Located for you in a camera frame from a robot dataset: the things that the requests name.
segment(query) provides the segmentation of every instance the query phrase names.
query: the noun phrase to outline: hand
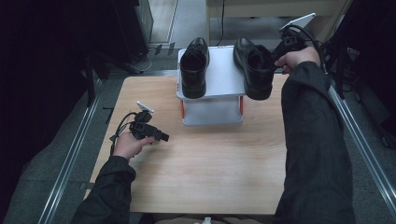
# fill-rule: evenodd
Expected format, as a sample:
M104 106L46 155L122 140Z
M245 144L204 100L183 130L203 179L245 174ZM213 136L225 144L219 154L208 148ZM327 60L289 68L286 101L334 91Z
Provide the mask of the hand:
M312 47L300 51L292 51L280 57L279 60L275 62L275 65L283 67L283 74L290 74L295 66L303 62L314 62L320 66L318 52Z
M153 141L154 137L152 136L136 140L132 133L122 133L117 139L113 156L121 156L129 161L142 151L143 146L150 144Z

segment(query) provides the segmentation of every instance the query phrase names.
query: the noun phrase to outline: black sleeve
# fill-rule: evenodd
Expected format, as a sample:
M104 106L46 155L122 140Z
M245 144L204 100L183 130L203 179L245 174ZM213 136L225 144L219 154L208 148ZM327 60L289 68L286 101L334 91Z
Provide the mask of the black sleeve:
M135 171L123 157L111 156L72 223L129 223L131 183Z
M355 223L352 171L330 80L300 63L282 89L286 139L284 192L275 223Z

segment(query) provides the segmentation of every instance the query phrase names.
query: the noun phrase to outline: white stand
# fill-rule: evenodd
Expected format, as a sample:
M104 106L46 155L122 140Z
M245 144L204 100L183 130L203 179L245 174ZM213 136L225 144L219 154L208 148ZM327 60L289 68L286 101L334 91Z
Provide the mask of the white stand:
M245 77L233 63L233 46L209 48L206 93L199 99L186 98L181 89L180 59L185 51L181 49L178 52L177 60L177 98L180 99L183 124L202 126L241 123Z

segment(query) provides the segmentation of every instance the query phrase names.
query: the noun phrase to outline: black shoe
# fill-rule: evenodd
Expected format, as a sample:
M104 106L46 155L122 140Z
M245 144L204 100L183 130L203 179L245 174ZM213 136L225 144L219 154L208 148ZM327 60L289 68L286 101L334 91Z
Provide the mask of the black shoe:
M266 100L271 95L275 66L271 52L241 38L233 46L233 62L245 74L245 93L253 100Z
M183 94L197 99L206 93L205 72L209 64L209 49L201 37L191 41L180 59L180 73Z

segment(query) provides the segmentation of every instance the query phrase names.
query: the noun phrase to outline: metal track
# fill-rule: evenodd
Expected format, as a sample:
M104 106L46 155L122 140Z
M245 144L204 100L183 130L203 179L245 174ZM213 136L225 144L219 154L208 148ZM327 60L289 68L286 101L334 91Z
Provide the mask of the metal track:
M382 168L381 164L375 157L374 152L368 145L361 129L353 118L349 107L347 106L346 100L342 100L338 94L336 93L333 87L330 87L329 94L337 105L343 119L348 127L350 133L352 134L353 139L363 157L373 179L378 186L379 191L384 197L385 203L387 204L390 213L393 218L396 220L396 193L395 188L390 184L387 174Z
M70 147L69 152L67 153L66 159L64 160L64 165L62 166L62 169L58 174L55 184L52 187L46 206L43 210L43 213L41 214L40 219L38 220L38 223L51 223L53 219L59 201L61 200L62 195L64 194L64 189L66 187L67 181L76 162L76 158L78 156L82 142L85 138L85 134L87 133L88 127L90 126L93 114L98 105L99 97L104 86L105 86L105 81L101 81L100 79L98 79L95 85L95 90L96 90L95 98L92 102L91 107L88 107L85 111L84 117L78 127L78 131L73 140L72 146Z

